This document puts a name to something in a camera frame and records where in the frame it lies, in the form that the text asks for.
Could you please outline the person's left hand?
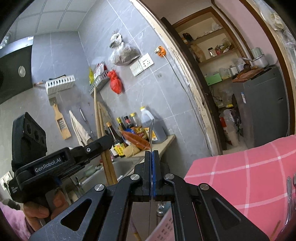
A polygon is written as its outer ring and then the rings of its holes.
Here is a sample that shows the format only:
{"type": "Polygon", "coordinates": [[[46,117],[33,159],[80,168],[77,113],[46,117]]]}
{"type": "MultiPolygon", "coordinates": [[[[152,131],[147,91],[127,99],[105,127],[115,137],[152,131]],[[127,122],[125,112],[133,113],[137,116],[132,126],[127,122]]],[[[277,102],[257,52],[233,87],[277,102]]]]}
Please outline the person's left hand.
{"type": "Polygon", "coordinates": [[[55,208],[51,214],[48,208],[33,202],[28,202],[23,205],[23,212],[27,222],[34,231],[37,231],[42,227],[40,223],[41,219],[49,217],[50,220],[53,220],[56,216],[69,207],[69,203],[67,202],[66,197],[62,191],[59,190],[55,194],[53,198],[53,205],[55,208]]]}

